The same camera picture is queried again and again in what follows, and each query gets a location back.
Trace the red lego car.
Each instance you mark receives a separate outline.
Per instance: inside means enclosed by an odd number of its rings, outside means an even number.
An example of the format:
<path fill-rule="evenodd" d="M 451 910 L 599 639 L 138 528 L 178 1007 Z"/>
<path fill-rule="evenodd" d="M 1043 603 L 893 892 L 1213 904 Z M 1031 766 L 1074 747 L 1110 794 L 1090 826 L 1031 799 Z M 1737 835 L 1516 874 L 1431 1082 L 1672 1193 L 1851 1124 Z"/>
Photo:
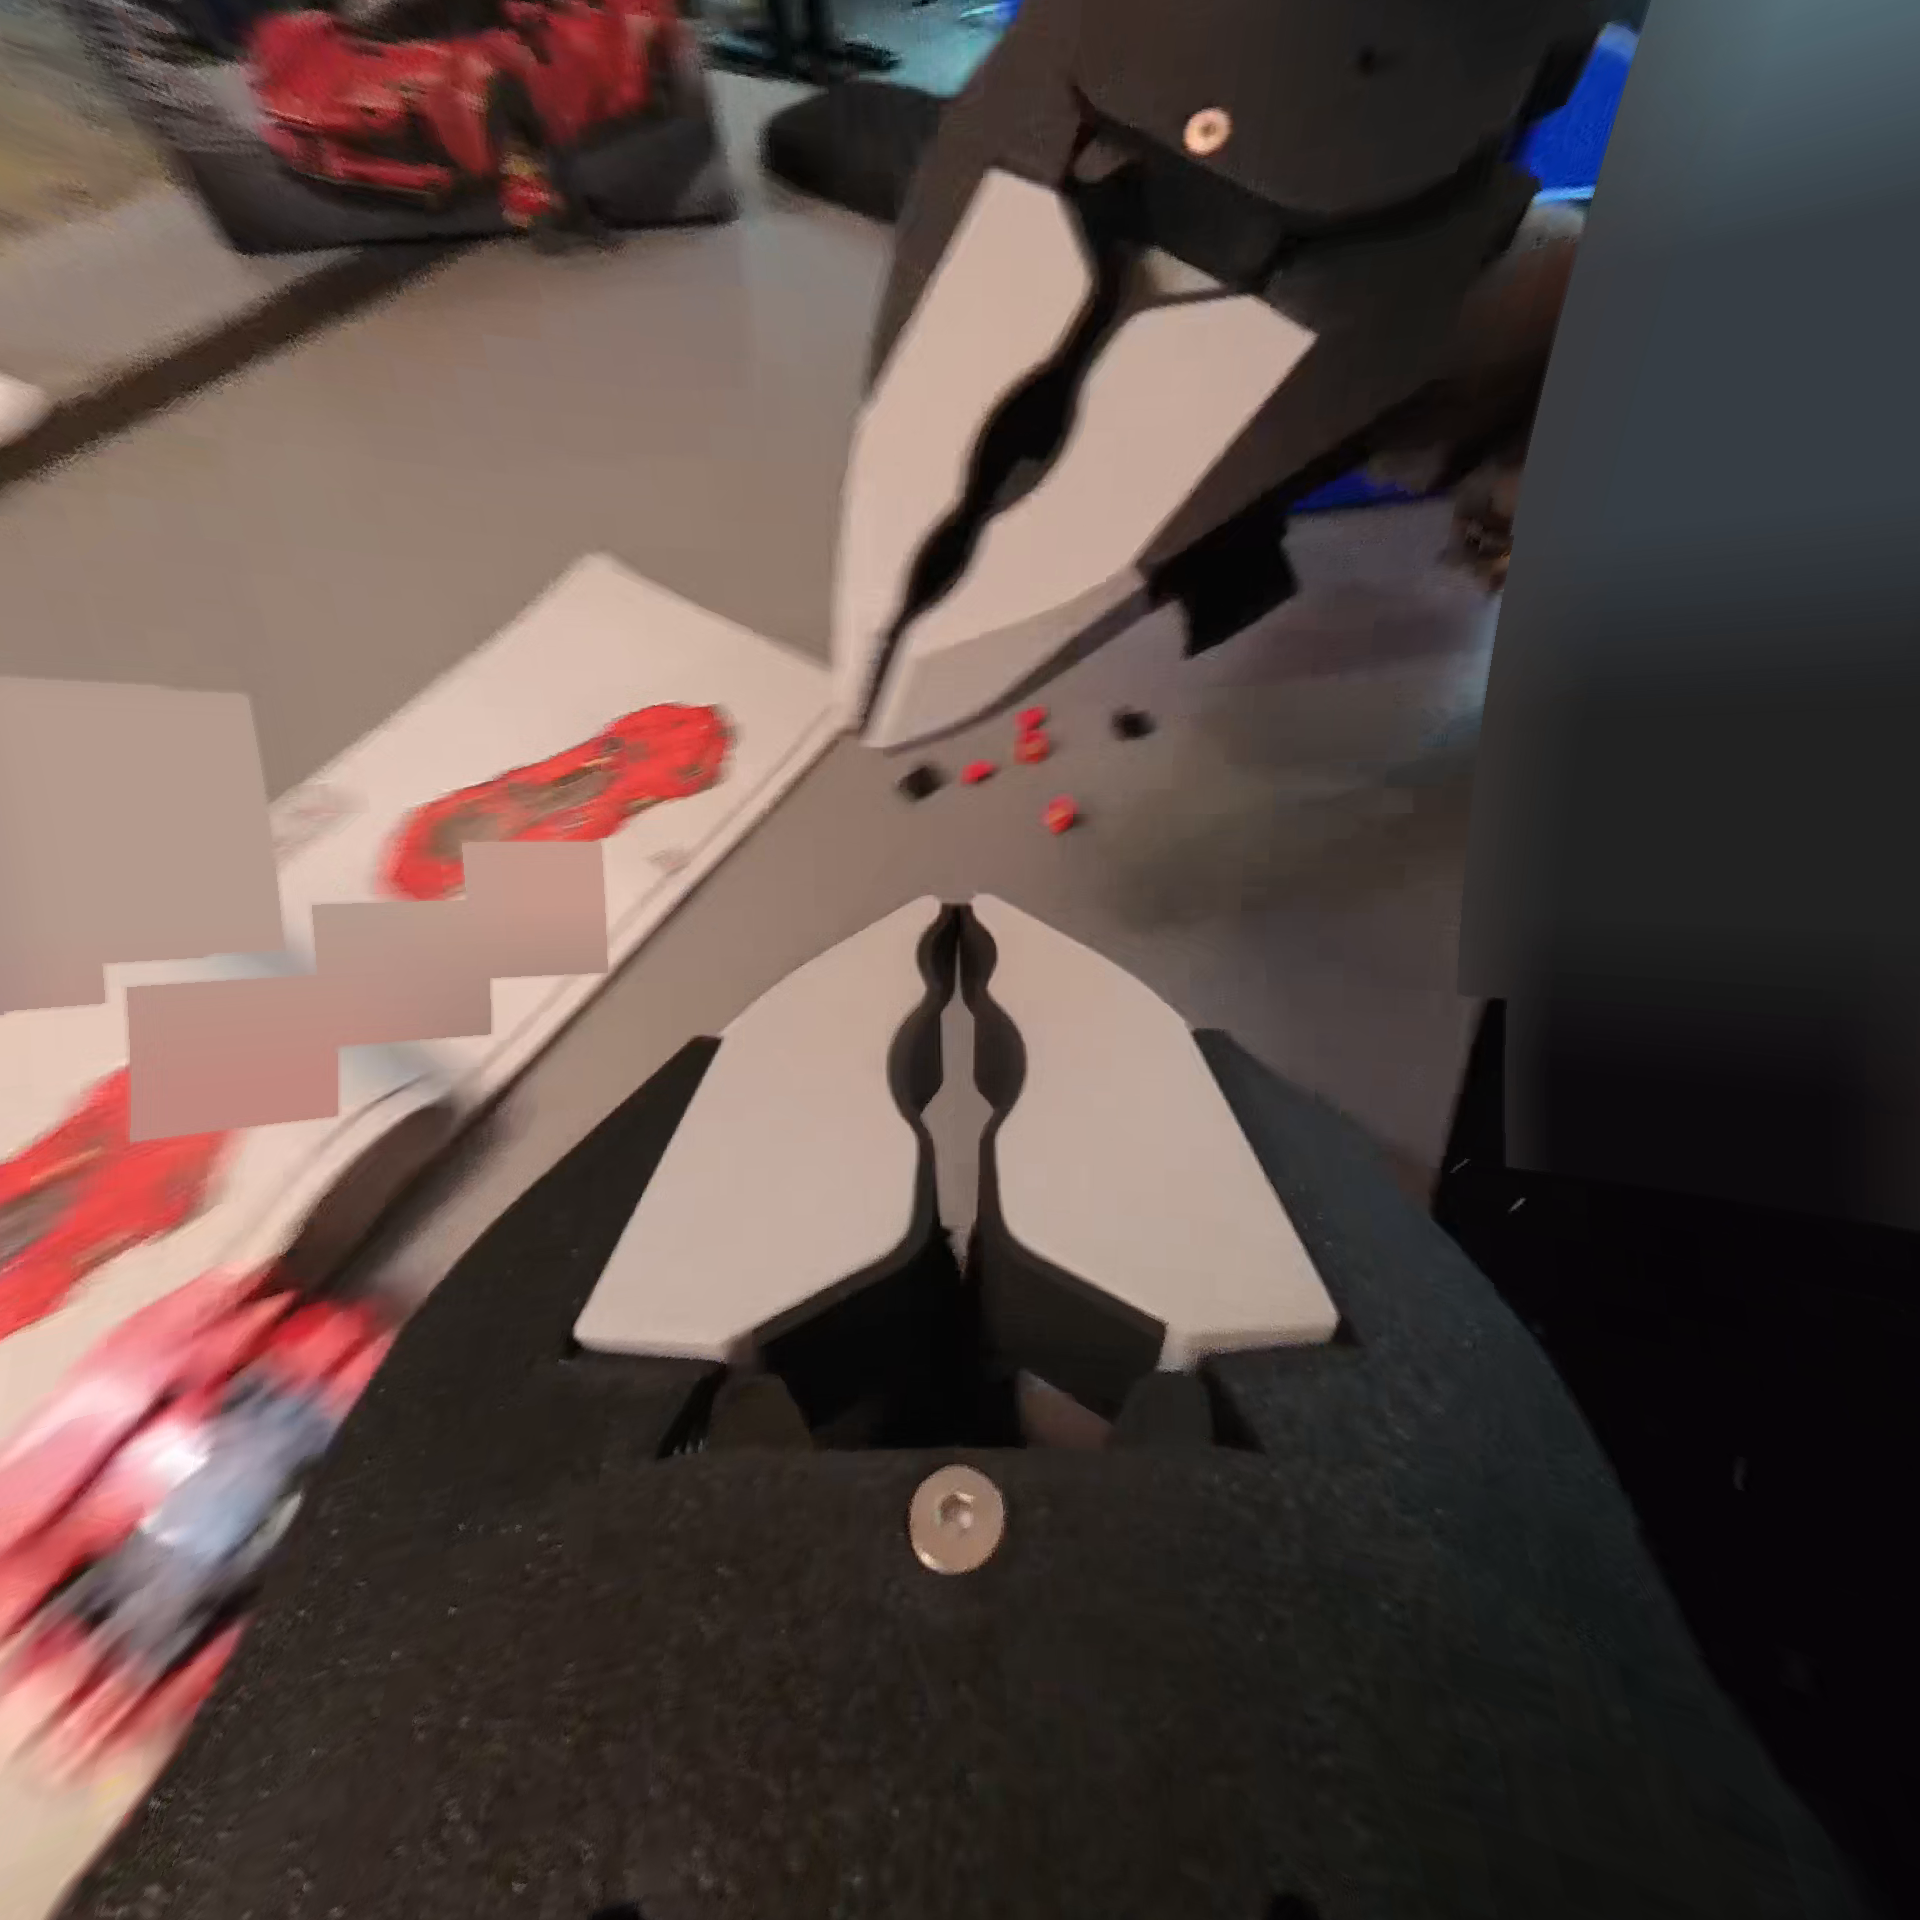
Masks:
<path fill-rule="evenodd" d="M 108 1331 L 3 1450 L 3 1761 L 70 1785 L 169 1751 L 398 1331 L 266 1271 Z"/>

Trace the blue plastic bin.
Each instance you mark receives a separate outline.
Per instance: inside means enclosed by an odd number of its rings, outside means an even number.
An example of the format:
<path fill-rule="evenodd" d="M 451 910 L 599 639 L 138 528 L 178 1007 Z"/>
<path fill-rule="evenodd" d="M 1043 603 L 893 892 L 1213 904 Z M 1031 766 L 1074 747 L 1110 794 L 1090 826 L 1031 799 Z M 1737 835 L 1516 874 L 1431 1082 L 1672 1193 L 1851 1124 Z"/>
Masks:
<path fill-rule="evenodd" d="M 1620 112 L 1621 85 L 1638 56 L 1640 34 L 1628 23 L 1611 23 L 1600 31 L 1579 79 L 1568 92 L 1568 102 L 1533 123 L 1516 159 L 1534 176 L 1539 193 L 1534 206 L 1547 204 L 1579 204 L 1586 206 L 1596 193 L 1604 150 Z M 1323 513 L 1365 513 L 1437 496 L 1437 464 L 1433 459 L 1396 464 L 1365 464 L 1346 475 L 1316 488 L 1297 501 L 1297 515 Z"/>

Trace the lego set box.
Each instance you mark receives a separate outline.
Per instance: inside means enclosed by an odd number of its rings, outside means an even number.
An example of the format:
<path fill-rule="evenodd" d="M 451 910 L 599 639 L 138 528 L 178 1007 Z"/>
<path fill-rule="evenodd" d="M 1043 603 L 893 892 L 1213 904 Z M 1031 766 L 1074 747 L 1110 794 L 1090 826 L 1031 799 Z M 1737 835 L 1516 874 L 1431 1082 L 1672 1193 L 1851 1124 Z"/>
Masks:
<path fill-rule="evenodd" d="M 733 217 L 679 4 L 237 4 L 166 136 L 245 256 Z"/>

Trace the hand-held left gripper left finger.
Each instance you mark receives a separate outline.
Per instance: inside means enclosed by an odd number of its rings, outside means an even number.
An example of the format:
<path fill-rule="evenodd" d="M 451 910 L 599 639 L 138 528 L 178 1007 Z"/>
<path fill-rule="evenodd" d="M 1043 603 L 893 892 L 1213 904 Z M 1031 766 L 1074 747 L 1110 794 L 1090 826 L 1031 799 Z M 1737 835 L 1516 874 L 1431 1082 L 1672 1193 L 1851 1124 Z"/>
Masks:
<path fill-rule="evenodd" d="M 956 933 L 951 904 L 908 902 L 728 1020 L 573 1320 L 579 1351 L 738 1365 L 922 1249 Z"/>

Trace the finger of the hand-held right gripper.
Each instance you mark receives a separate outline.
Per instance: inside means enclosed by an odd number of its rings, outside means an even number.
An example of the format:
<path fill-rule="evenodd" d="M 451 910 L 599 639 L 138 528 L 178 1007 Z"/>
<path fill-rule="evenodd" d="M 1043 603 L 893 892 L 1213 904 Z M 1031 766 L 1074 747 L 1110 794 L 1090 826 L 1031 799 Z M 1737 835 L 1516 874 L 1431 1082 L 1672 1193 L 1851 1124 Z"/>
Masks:
<path fill-rule="evenodd" d="M 896 751 L 969 728 L 1127 605 L 1146 544 L 1310 346 L 1310 326 L 1258 299 L 1127 315 L 1079 391 L 1063 454 L 908 625 L 865 742 Z"/>
<path fill-rule="evenodd" d="M 934 742 L 993 709 L 1051 639 L 1063 574 L 1020 587 L 1044 494 L 999 505 L 1005 409 L 1044 386 L 1097 306 L 1067 199 L 988 170 L 853 423 L 833 544 L 833 697 L 859 742 Z"/>

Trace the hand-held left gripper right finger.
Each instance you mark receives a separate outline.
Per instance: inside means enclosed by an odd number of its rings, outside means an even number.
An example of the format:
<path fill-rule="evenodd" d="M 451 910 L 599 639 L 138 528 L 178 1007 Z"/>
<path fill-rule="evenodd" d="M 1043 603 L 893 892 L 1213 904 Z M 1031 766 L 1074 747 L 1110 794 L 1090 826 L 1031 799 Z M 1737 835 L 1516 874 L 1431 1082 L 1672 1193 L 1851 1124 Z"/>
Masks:
<path fill-rule="evenodd" d="M 1028 1374 L 1320 1348 L 1339 1309 L 1196 1030 L 1002 898 L 969 904 L 976 1249 Z"/>

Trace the lego instruction booklet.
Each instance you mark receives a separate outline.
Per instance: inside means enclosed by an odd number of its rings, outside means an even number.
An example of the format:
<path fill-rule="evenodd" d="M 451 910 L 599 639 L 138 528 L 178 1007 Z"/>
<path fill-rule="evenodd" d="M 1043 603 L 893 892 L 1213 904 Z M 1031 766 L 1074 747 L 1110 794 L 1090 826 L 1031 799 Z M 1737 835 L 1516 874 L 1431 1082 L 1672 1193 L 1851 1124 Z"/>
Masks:
<path fill-rule="evenodd" d="M 312 907 L 451 902 L 460 838 L 601 848 L 619 967 L 833 731 L 826 672 L 606 557 L 273 805 L 293 955 Z M 135 1309 L 283 1256 L 318 1277 L 573 1018 L 601 976 L 509 976 L 480 1037 L 342 1053 L 336 1115 L 132 1145 L 122 989 L 3 1018 L 3 1401 Z"/>

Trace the person's right hand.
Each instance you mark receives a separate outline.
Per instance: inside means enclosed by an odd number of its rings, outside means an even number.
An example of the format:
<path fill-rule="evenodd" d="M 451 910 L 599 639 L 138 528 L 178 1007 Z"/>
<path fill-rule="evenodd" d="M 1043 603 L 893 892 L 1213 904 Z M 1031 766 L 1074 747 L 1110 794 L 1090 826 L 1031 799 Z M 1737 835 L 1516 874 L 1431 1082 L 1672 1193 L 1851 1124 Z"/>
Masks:
<path fill-rule="evenodd" d="M 1409 494 L 1516 494 L 1586 204 L 1533 204 L 1475 279 L 1425 386 L 1380 429 L 1360 471 Z"/>

